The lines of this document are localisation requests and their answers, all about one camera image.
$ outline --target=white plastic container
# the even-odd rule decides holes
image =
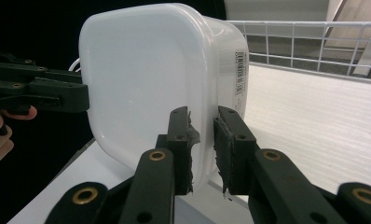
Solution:
[[[135,170],[167,133],[171,111],[186,105],[200,133],[192,148],[194,189],[205,183],[215,167],[217,105],[245,109],[248,49],[241,32],[185,5],[132,7],[90,17],[79,54],[101,148]]]

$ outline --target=brass insert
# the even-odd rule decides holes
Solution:
[[[281,155],[275,151],[266,150],[264,151],[264,157],[270,161],[278,161],[281,158]]]
[[[356,197],[358,200],[362,201],[363,203],[371,204],[371,190],[370,189],[357,188],[357,189],[353,189],[351,193],[353,193],[354,197]]]
[[[87,187],[80,189],[73,195],[73,203],[85,204],[92,202],[96,196],[98,196],[98,190],[96,188]]]
[[[148,158],[151,161],[162,161],[163,159],[165,159],[165,157],[166,154],[163,151],[153,151],[150,153],[150,155],[148,155]]]

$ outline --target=screw hole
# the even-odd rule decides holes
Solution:
[[[92,192],[91,191],[84,191],[84,192],[81,192],[78,195],[78,199],[79,200],[86,200],[86,199],[90,198],[91,196],[92,196]]]
[[[244,136],[244,135],[237,135],[236,137],[239,138],[239,139],[246,139],[246,136]]]
[[[98,190],[96,188],[84,188],[80,189],[73,195],[73,203],[85,204],[92,202],[96,196],[98,196]]]
[[[264,156],[265,158],[271,161],[278,161],[281,158],[281,155],[279,155],[278,153],[274,151],[265,151]]]
[[[165,159],[166,154],[163,151],[153,151],[148,157],[151,161],[161,161]]]
[[[151,213],[147,212],[142,212],[137,216],[137,221],[139,223],[148,223],[151,221],[151,219],[153,219],[153,216],[151,215]]]
[[[316,223],[319,223],[319,224],[325,224],[328,222],[327,218],[325,218],[325,216],[323,216],[322,214],[320,213],[316,213],[316,212],[312,212],[310,213],[310,218],[316,222]]]
[[[358,200],[364,203],[371,204],[371,190],[370,189],[357,188],[357,189],[353,189],[352,193]]]

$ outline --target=metal wire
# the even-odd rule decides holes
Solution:
[[[271,58],[276,59],[285,59],[290,61],[290,68],[295,67],[296,61],[301,62],[310,62],[316,63],[316,69],[314,71],[321,72],[322,64],[334,64],[348,67],[347,72],[344,76],[353,76],[351,72],[355,67],[367,67],[371,69],[371,65],[357,64],[359,59],[358,55],[364,51],[364,45],[371,43],[371,36],[365,37],[365,29],[371,29],[371,21],[228,21],[238,27],[240,31],[245,36],[246,40],[251,40],[253,36],[263,37],[265,39],[265,52],[261,50],[254,51],[252,48],[249,48],[249,53],[251,56],[265,57],[266,64],[272,64]],[[333,37],[327,35],[329,29],[336,27],[348,27],[348,28],[357,28],[360,29],[360,32],[357,37]],[[309,34],[308,29],[314,31],[316,34]],[[288,53],[279,55],[275,53],[275,50],[270,49],[272,37],[282,37],[291,39],[291,48]],[[315,56],[311,57],[310,55],[295,56],[295,40],[296,39],[310,39],[310,40],[321,40],[318,52],[314,52]],[[347,49],[336,49],[330,46],[326,46],[328,41],[338,41],[342,43],[355,43],[354,48]],[[349,51],[351,57],[348,59],[339,60],[338,58],[328,58],[324,57],[324,53],[329,50],[337,50],[341,52]]]

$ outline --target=white surface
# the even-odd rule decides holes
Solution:
[[[185,5],[132,7],[90,17],[81,31],[79,53],[95,139],[110,156],[135,170],[143,152],[167,132],[170,112],[186,105],[200,133],[200,144],[192,150],[198,189],[213,167],[217,79],[225,78],[226,89],[232,90],[221,102],[238,106],[233,103],[240,99],[234,96],[239,87],[235,52],[247,51],[233,25],[202,17]],[[241,66],[243,88],[247,64]]]
[[[371,185],[371,84],[250,67],[245,121],[315,185]]]
[[[371,185],[371,84],[250,66],[245,121],[259,146],[286,153],[313,184],[334,193],[344,182]],[[112,188],[131,175],[94,143],[10,223],[43,223],[74,185],[98,181]],[[217,188],[217,176],[213,182]],[[237,205],[237,211],[227,211],[232,206],[224,200],[209,203],[211,198],[202,196],[196,193],[195,201],[184,199],[179,206],[176,200],[182,208],[176,210],[178,223],[220,223],[243,213]],[[231,223],[247,223],[237,217]]]

